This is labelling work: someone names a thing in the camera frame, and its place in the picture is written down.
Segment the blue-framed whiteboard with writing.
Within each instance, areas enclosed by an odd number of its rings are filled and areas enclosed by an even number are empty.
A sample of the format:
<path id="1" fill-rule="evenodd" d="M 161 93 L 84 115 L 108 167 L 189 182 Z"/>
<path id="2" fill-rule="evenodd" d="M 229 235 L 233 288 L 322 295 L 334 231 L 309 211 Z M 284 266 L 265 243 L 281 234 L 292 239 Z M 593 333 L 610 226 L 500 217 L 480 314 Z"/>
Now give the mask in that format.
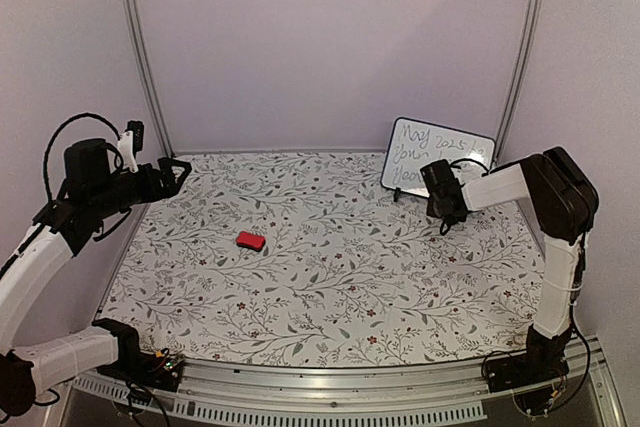
<path id="1" fill-rule="evenodd" d="M 471 159 L 454 170 L 454 175 L 464 183 L 484 172 L 479 164 L 487 169 L 492 167 L 494 150 L 495 141 L 490 137 L 398 117 L 393 124 L 380 184 L 391 191 L 427 198 L 422 167 L 442 159 L 448 162 Z"/>

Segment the red whiteboard eraser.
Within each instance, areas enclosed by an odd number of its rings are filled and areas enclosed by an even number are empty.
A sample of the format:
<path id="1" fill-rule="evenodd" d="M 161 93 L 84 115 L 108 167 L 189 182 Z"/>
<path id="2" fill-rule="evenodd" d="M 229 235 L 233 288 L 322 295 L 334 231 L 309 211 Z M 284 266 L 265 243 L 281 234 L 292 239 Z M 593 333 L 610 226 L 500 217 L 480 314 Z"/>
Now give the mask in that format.
<path id="1" fill-rule="evenodd" d="M 260 252 L 266 245 L 264 236 L 241 231 L 236 237 L 236 245 L 241 248 Z"/>

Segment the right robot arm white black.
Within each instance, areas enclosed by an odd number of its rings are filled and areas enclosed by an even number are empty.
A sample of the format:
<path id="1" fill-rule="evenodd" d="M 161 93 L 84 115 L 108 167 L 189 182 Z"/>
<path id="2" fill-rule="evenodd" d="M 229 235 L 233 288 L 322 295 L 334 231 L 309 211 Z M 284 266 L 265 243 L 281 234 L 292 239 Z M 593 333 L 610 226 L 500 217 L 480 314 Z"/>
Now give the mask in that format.
<path id="1" fill-rule="evenodd" d="M 428 192 L 427 214 L 441 230 L 466 221 L 472 212 L 516 200 L 531 201 L 544 237 L 545 271 L 525 351 L 489 357 L 483 375 L 500 392 L 565 375 L 565 347 L 579 329 L 574 308 L 586 267 L 586 244 L 599 207 L 598 193 L 569 153 L 557 146 L 532 154 L 462 184 L 453 163 L 437 160 L 421 168 Z"/>

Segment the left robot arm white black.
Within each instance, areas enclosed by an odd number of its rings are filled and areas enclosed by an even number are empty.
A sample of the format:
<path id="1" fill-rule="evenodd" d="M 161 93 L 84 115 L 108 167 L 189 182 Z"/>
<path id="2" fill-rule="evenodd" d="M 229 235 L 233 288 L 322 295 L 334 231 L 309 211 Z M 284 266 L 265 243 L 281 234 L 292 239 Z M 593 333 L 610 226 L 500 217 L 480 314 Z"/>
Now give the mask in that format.
<path id="1" fill-rule="evenodd" d="M 181 367 L 143 352 L 138 331 L 116 320 L 98 319 L 80 332 L 39 345 L 14 342 L 55 275 L 90 241 L 108 236 L 106 219 L 180 192 L 190 163 L 164 157 L 156 166 L 135 166 L 136 147 L 135 142 L 113 146 L 100 138 L 68 147 L 58 195 L 34 217 L 1 269 L 1 410 L 6 418 L 25 414 L 55 385 L 92 369 L 124 381 L 135 396 L 178 388 Z"/>

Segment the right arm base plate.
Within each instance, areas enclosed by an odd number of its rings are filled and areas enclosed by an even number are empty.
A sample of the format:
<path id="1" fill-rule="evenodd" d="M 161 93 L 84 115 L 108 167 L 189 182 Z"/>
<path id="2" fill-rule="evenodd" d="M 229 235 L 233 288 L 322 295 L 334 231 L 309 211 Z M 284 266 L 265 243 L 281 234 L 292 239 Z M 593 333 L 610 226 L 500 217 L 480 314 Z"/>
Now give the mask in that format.
<path id="1" fill-rule="evenodd" d="M 561 355 L 542 365 L 534 364 L 522 352 L 492 351 L 481 363 L 481 376 L 491 393 L 527 387 L 569 374 L 569 366 Z"/>

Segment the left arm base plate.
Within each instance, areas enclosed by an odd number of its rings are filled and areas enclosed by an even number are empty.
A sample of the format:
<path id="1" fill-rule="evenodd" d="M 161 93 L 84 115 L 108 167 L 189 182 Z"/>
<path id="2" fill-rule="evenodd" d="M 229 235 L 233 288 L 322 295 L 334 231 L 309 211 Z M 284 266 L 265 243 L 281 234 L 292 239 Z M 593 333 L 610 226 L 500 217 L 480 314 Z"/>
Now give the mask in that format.
<path id="1" fill-rule="evenodd" d="M 144 387 L 177 392 L 182 380 L 185 357 L 168 349 L 156 353 L 134 352 L 120 355 L 108 365 L 97 367 L 99 374 L 117 380 L 136 382 Z"/>

